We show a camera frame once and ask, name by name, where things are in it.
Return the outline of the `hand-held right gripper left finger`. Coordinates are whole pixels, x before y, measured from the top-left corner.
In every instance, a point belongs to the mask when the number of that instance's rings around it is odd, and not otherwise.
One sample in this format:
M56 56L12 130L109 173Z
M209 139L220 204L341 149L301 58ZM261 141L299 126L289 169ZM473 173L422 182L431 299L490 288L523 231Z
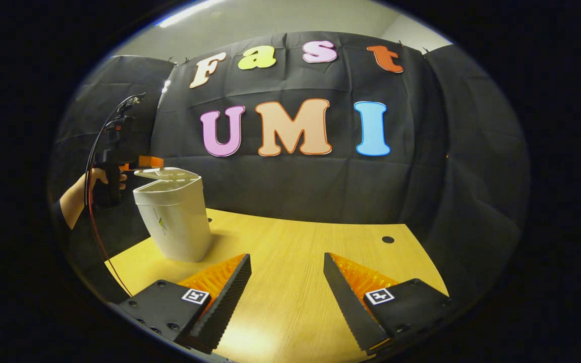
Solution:
M143 328L182 347L210 354L251 278L251 255L240 254L182 282L156 280L118 310Z

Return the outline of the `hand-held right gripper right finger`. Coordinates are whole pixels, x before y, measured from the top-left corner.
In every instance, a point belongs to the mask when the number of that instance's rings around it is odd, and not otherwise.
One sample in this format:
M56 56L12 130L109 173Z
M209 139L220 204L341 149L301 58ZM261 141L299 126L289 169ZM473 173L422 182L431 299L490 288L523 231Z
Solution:
M407 349L452 313L452 299L418 278L397 282L334 253L325 253L323 274L358 347L369 355Z

